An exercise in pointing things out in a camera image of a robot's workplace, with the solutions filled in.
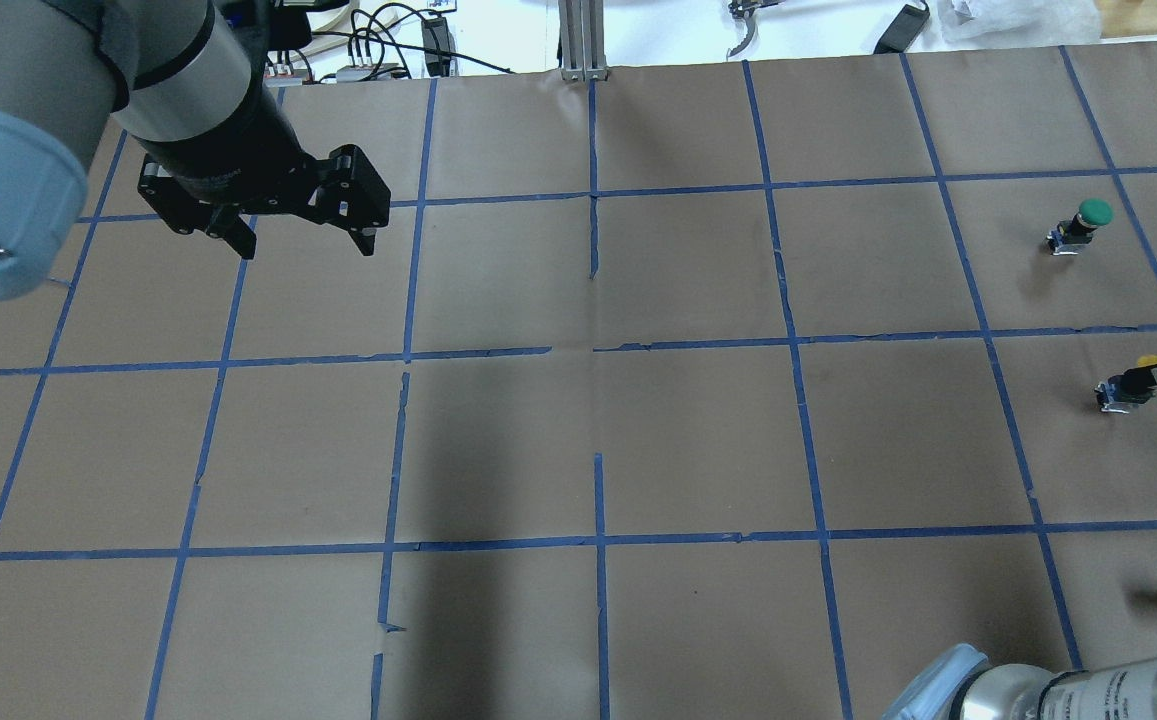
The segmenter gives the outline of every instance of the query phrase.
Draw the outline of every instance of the metal bracket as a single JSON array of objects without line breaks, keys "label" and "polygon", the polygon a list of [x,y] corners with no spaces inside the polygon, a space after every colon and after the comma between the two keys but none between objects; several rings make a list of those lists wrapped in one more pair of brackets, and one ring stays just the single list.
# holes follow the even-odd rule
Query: metal bracket
[{"label": "metal bracket", "polygon": [[560,0],[560,74],[569,82],[609,78],[605,0]]}]

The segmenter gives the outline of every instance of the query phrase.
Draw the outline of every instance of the green push button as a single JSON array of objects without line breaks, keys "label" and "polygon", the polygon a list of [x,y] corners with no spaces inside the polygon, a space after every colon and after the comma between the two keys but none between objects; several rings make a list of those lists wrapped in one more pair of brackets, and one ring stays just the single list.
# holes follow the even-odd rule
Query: green push button
[{"label": "green push button", "polygon": [[1081,203],[1077,211],[1082,222],[1090,225],[1090,227],[1100,228],[1112,222],[1112,206],[1107,205],[1105,200],[1096,199],[1096,197],[1090,197],[1089,200]]}]

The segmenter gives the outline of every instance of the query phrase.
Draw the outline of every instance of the wooden board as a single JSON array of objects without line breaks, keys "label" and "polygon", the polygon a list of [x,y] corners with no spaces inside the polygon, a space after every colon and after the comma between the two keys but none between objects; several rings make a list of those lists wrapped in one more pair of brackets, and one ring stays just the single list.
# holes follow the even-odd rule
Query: wooden board
[{"label": "wooden board", "polygon": [[1157,0],[1095,0],[1103,37],[1157,35]]}]

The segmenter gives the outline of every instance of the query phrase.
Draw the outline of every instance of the blue tape grid line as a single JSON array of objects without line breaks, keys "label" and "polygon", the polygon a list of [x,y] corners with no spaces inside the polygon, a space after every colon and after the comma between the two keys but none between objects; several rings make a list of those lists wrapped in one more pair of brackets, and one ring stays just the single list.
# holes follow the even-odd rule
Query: blue tape grid line
[{"label": "blue tape grid line", "polygon": [[1121,197],[1121,205],[1125,208],[1125,214],[1130,219],[1130,225],[1134,225],[1134,234],[1138,238],[1138,244],[1142,245],[1142,254],[1145,255],[1145,260],[1151,266],[1151,272],[1155,273],[1155,281],[1157,281],[1157,258],[1155,258],[1155,250],[1151,249],[1151,241],[1148,240],[1145,235],[1145,229],[1142,229],[1142,222],[1137,216],[1137,211],[1134,208],[1134,204],[1130,201],[1130,196],[1125,190],[1125,182],[1121,179],[1122,170],[1117,168],[1117,161],[1112,159],[1112,150],[1107,146],[1107,138],[1103,137],[1101,128],[1098,127],[1098,119],[1095,118],[1093,106],[1089,104],[1089,97],[1085,95],[1084,86],[1079,85],[1079,76],[1076,74],[1076,67],[1073,65],[1071,54],[1067,53],[1067,46],[1059,46],[1057,52],[1062,56],[1062,61],[1064,67],[1067,67],[1067,76],[1071,79],[1071,86],[1075,88],[1076,97],[1079,100],[1081,110],[1085,111],[1085,119],[1089,122],[1090,131],[1095,133],[1095,140],[1098,141],[1098,150],[1103,154],[1104,163],[1107,163],[1107,170],[1110,176],[1112,176],[1112,182],[1117,183],[1117,194]]},{"label": "blue tape grid line", "polygon": [[[1091,325],[1088,328],[1015,328],[993,329],[993,337],[1055,337],[1073,335],[1128,335],[1157,333],[1157,323],[1128,325]],[[913,341],[913,340],[974,340],[981,338],[982,331],[933,331],[901,332],[880,335],[821,335],[801,336],[788,340],[784,337],[734,338],[732,340],[679,340],[679,341],[626,341],[614,347],[596,347],[592,352],[638,352],[653,350],[698,350],[716,347],[769,347],[784,346],[796,341],[797,345],[815,345],[815,343],[847,341]],[[410,352],[410,360],[456,360],[465,357],[525,357],[546,355],[551,346],[537,347],[491,347],[478,350],[437,350]],[[303,357],[246,357],[230,360],[179,360],[167,363],[104,363],[104,365],[52,365],[47,368],[0,368],[0,377],[7,375],[71,375],[84,373],[149,373],[165,370],[215,370],[221,366],[227,368],[270,368],[275,365],[339,365],[339,363],[399,363],[404,361],[403,352],[379,352],[377,355],[303,355]]]},{"label": "blue tape grid line", "polygon": [[[102,192],[98,196],[97,205],[95,205],[94,214],[102,215],[103,206],[106,205],[108,192],[111,191],[112,178],[116,176],[116,164],[120,161],[121,152],[125,149],[126,133],[121,132],[120,138],[116,141],[116,152],[112,154],[111,166],[106,168],[106,177],[103,179]],[[62,309],[58,313],[58,323],[53,328],[53,338],[49,341],[49,352],[44,357],[44,368],[51,368],[53,365],[53,359],[57,357],[58,343],[62,340],[62,329],[67,324],[67,315],[71,314],[71,304],[76,299],[76,288],[80,286],[80,274],[84,272],[84,260],[89,258],[89,247],[93,245],[94,233],[97,232],[98,223],[89,223],[89,232],[84,234],[84,244],[80,249],[80,258],[76,260],[75,270],[72,270],[71,274],[71,286],[67,287],[67,296],[62,301]],[[35,392],[31,395],[31,404],[28,406],[25,412],[25,419],[22,420],[22,431],[19,433],[17,446],[14,448],[14,460],[10,462],[10,468],[5,476],[5,484],[1,487],[0,495],[0,528],[1,520],[5,517],[5,507],[10,500],[10,492],[14,491],[14,480],[17,478],[19,466],[22,464],[22,454],[24,454],[25,446],[28,445],[28,439],[31,434],[31,425],[35,424],[35,414],[40,406],[40,398],[44,395],[44,384],[46,384],[49,376],[47,373],[42,373],[40,379],[35,383]]]},{"label": "blue tape grid line", "polygon": [[[396,519],[400,510],[400,478],[401,465],[405,456],[405,414],[410,406],[410,374],[400,375],[400,401],[396,410],[396,440],[391,450],[391,487],[386,492],[386,532],[381,544],[382,573],[378,580],[378,625],[386,633],[396,630],[390,623],[391,610],[391,568],[395,561],[396,546]],[[371,701],[371,720],[377,720],[378,707],[382,703],[382,666],[385,656],[378,652],[373,657],[373,676],[369,679],[369,697]]]},{"label": "blue tape grid line", "polygon": [[596,473],[596,655],[600,662],[600,720],[610,719],[609,692],[609,575],[605,536],[605,456],[597,451]]},{"label": "blue tape grid line", "polygon": [[600,199],[597,193],[600,192],[600,182],[598,181],[598,174],[596,172],[597,159],[596,159],[596,81],[595,79],[588,79],[587,81],[587,152],[588,152],[588,170],[590,170],[590,178],[588,178],[588,186],[590,186],[590,203],[591,203],[591,274],[588,278],[595,278],[597,270],[600,270],[600,219],[596,213],[596,201]]},{"label": "blue tape grid line", "polygon": [[[1110,176],[1142,176],[1142,174],[1157,174],[1157,166],[1145,166],[1137,168],[1117,168],[1110,170],[1105,168],[1090,168],[1085,170],[1030,170],[1030,172],[964,172],[949,174],[943,176],[943,182],[978,182],[978,181],[1009,181],[1009,179],[1040,179],[1040,178],[1090,178]],[[797,190],[797,188],[856,188],[869,186],[869,184],[908,184],[908,183],[936,183],[939,178],[935,176],[899,176],[886,178],[837,178],[825,181],[794,181],[774,182],[771,185],[774,190]],[[643,197],[650,194],[700,194],[710,192],[747,192],[764,190],[764,183],[746,184],[705,184],[705,186],[685,188],[631,188],[631,190],[594,190],[587,192],[541,192],[532,194],[487,194],[478,197],[423,197],[422,205],[426,208],[432,206],[447,205],[486,205],[495,203],[545,203],[554,200],[574,200],[578,197]],[[419,200],[392,200],[392,208],[417,208]],[[103,215],[83,216],[76,219],[76,223],[130,223],[138,220],[159,220],[154,214],[135,215]]]},{"label": "blue tape grid line", "polygon": [[410,255],[410,294],[405,300],[405,343],[404,361],[413,360],[414,346],[414,303],[418,301],[418,262],[422,258],[422,223],[427,211],[427,169],[432,167],[432,124],[436,117],[436,82],[427,87],[427,118],[423,120],[422,163],[418,170],[418,201],[414,213],[414,245]]},{"label": "blue tape grid line", "polygon": [[956,241],[956,251],[961,258],[961,267],[965,270],[965,282],[968,286],[971,300],[974,301],[974,314],[979,329],[982,333],[982,345],[986,347],[986,355],[992,366],[992,374],[995,377],[995,388],[1000,396],[1000,410],[1004,413],[1004,421],[1009,428],[1009,441],[1014,443],[1014,456],[1017,457],[1018,473],[1022,477],[1023,491],[1026,492],[1027,504],[1031,507],[1032,524],[1036,526],[1036,537],[1040,541],[1040,556],[1044,558],[1045,573],[1049,575],[1049,588],[1053,592],[1054,607],[1057,609],[1057,624],[1062,626],[1063,639],[1067,641],[1067,655],[1070,656],[1073,667],[1082,667],[1079,660],[1079,647],[1076,644],[1076,632],[1073,630],[1071,616],[1067,612],[1067,600],[1062,589],[1062,579],[1057,576],[1057,565],[1054,563],[1053,548],[1049,544],[1049,536],[1044,530],[1044,514],[1040,512],[1040,502],[1036,500],[1036,487],[1031,482],[1031,468],[1027,464],[1027,455],[1023,451],[1022,434],[1018,432],[1017,418],[1014,418],[1014,404],[1009,401],[1009,388],[1004,382],[1004,373],[1000,369],[1000,357],[995,350],[992,328],[986,318],[986,310],[982,306],[982,296],[977,287],[974,278],[974,266],[970,264],[968,251],[965,247],[965,237],[961,235],[961,225],[956,219],[956,206],[952,196],[943,178],[943,164],[938,159],[938,149],[934,145],[934,135],[929,130],[929,119],[924,115],[924,105],[920,101],[920,90],[916,88],[916,79],[912,75],[911,64],[907,56],[899,54],[898,60],[902,64],[902,76],[907,79],[907,88],[911,90],[912,104],[916,109],[916,118],[920,120],[920,132],[924,135],[924,146],[929,149],[929,160],[934,167],[934,176],[938,177],[939,194],[943,196],[943,206],[946,210],[946,221],[952,229],[952,237]]},{"label": "blue tape grid line", "polygon": [[771,181],[769,153],[765,146],[765,128],[760,120],[760,102],[756,100],[756,82],[751,76],[751,64],[742,61],[743,81],[747,86],[747,102],[751,104],[752,126],[756,128],[756,147],[760,152],[760,172],[764,179],[765,206],[769,211],[769,236],[774,251],[774,269],[778,273],[778,292],[783,304],[783,321],[787,324],[787,345],[793,360],[793,383],[796,384],[796,406],[799,411],[801,439],[805,443],[805,462],[810,478],[810,495],[815,501],[815,532],[819,542],[821,558],[821,592],[826,600],[826,615],[831,633],[831,653],[835,660],[835,679],[840,693],[840,710],[843,720],[853,720],[853,701],[849,698],[849,678],[843,664],[843,639],[840,634],[840,612],[835,602],[835,578],[831,571],[831,543],[826,512],[821,507],[821,486],[817,473],[817,455],[815,454],[815,429],[810,421],[810,406],[805,396],[805,377],[801,373],[801,350],[796,332],[796,318],[787,292],[787,269],[783,264],[783,241],[778,228],[778,208],[774,203],[774,183]]},{"label": "blue tape grid line", "polygon": [[[1012,526],[938,526],[927,528],[852,528],[828,529],[833,541],[902,539],[902,538],[963,538],[994,536],[1025,536],[1032,532],[1152,532],[1157,519],[1096,520],[1078,523],[1045,523]],[[532,550],[532,548],[596,548],[646,546],[646,544],[703,544],[744,542],[817,542],[819,532],[806,530],[760,530],[760,532],[659,532],[616,534],[597,536],[554,536],[533,538],[503,538],[460,542],[359,542],[329,544],[270,544],[270,546],[190,548],[189,557],[282,557],[292,554],[382,554],[385,552],[486,552],[499,550]],[[43,560],[147,560],[177,557],[178,548],[104,548],[104,550],[22,550],[0,551],[0,563],[32,563]]]}]

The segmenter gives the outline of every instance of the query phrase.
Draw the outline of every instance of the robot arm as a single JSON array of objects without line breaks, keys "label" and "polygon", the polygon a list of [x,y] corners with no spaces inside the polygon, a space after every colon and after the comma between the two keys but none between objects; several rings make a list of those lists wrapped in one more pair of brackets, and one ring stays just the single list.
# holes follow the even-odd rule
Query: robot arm
[{"label": "robot arm", "polygon": [[[264,0],[248,6],[266,17]],[[3,25],[3,19],[16,22]],[[179,233],[252,258],[239,214],[345,229],[362,254],[391,193],[363,152],[308,155],[209,0],[0,0],[0,300],[32,291],[84,205],[109,113],[147,150],[139,193]]]}]

